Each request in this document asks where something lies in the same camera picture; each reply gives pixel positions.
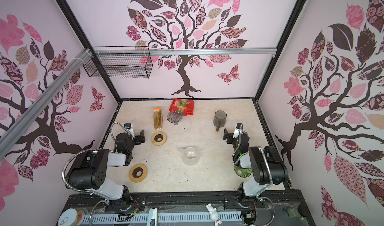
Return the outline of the coffee filter paper box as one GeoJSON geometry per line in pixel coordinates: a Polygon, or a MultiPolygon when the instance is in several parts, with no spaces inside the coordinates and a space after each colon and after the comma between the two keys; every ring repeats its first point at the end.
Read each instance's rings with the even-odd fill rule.
{"type": "Polygon", "coordinates": [[[161,130],[163,127],[163,113],[162,108],[154,108],[154,129],[161,130]]]}

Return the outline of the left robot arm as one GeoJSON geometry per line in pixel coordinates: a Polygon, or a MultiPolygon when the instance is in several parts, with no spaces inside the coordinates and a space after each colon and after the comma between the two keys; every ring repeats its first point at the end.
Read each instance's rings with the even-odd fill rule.
{"type": "Polygon", "coordinates": [[[115,149],[84,150],[66,162],[62,180],[68,189],[83,194],[95,194],[106,200],[122,200],[131,204],[133,199],[125,185],[107,177],[107,168],[128,166],[133,159],[133,149],[146,141],[145,131],[132,136],[120,133],[115,139],[115,149]]]}

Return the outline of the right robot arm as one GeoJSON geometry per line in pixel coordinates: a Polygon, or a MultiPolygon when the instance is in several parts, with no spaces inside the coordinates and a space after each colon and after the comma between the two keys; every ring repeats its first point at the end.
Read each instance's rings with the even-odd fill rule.
{"type": "Polygon", "coordinates": [[[234,148],[232,163],[235,173],[248,180],[238,188],[240,197],[258,197],[272,186],[283,184],[289,178],[288,170],[273,146],[254,146],[243,129],[233,133],[224,129],[223,141],[234,148]]]}

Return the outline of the grey glass pitcher wooden handle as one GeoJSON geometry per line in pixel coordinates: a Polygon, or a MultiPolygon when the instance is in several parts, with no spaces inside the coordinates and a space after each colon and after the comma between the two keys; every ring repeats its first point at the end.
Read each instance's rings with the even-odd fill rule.
{"type": "Polygon", "coordinates": [[[227,120],[227,113],[222,110],[218,110],[215,112],[213,124],[216,127],[216,132],[219,131],[220,128],[224,127],[227,120]]]}

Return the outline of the wooden dripper ring stand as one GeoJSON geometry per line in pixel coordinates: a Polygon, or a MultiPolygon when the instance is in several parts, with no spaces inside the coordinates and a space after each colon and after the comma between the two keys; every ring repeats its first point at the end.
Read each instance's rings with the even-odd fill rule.
{"type": "Polygon", "coordinates": [[[152,135],[151,141],[155,146],[162,146],[167,141],[167,135],[164,132],[156,132],[152,135]]]}

